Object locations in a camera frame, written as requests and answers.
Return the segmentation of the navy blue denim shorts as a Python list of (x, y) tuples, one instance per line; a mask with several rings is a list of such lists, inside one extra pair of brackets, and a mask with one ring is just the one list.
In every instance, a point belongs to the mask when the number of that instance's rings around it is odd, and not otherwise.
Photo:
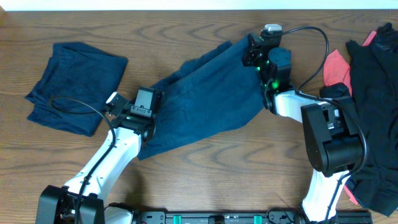
[(138, 159), (239, 129), (263, 109), (257, 70), (242, 62), (248, 45), (247, 37), (224, 42), (152, 86), (164, 94), (155, 134)]

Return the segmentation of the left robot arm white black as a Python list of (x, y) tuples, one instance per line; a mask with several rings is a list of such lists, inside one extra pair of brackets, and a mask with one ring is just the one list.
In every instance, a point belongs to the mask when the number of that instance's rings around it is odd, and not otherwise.
[(62, 187), (48, 185), (39, 197), (36, 223), (139, 223), (135, 211), (122, 203), (104, 206), (125, 167), (153, 138), (162, 91), (140, 87), (135, 101), (113, 92), (101, 117), (108, 135), (94, 156)]

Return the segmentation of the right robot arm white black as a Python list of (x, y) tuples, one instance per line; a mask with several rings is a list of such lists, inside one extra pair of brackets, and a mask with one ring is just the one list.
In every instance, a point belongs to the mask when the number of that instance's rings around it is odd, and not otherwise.
[(255, 67), (263, 104), (271, 113), (303, 125), (305, 147), (313, 174), (300, 211), (282, 217), (288, 223), (337, 223), (336, 203), (349, 177), (365, 162), (368, 145), (351, 99), (321, 98), (303, 93), (290, 82), (289, 50), (280, 46), (284, 32), (249, 34), (245, 67)]

